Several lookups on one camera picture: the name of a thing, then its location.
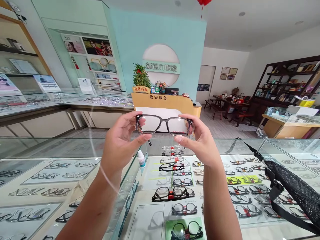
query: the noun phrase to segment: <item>glass display case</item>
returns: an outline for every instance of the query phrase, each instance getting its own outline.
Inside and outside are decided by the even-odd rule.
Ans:
[[[287,108],[267,107],[265,113],[274,119],[284,123],[297,123],[297,124],[320,124],[320,116],[299,115],[290,113]]]

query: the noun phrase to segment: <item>store sign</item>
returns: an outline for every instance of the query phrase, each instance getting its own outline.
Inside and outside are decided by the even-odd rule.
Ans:
[[[147,72],[180,74],[180,63],[142,60],[142,65],[146,68]]]

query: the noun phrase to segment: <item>wooden shelf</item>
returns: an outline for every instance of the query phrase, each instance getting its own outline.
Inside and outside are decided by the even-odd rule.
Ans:
[[[38,55],[35,53],[22,52],[22,51],[19,51],[18,49],[10,48],[10,47],[0,46],[0,51],[38,57]]]

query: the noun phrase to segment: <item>framed certificate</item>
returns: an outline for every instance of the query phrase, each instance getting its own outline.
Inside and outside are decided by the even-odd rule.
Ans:
[[[230,72],[230,68],[228,68],[228,67],[222,67],[221,73],[223,73],[223,74],[229,74],[229,72]]]

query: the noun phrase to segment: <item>light blue wall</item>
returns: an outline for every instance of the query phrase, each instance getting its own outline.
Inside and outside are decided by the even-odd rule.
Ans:
[[[172,87],[179,88],[179,94],[189,93],[195,101],[207,24],[115,8],[110,13],[127,91],[132,91],[133,63],[142,64],[149,46],[166,44],[176,52],[181,64],[180,76]]]

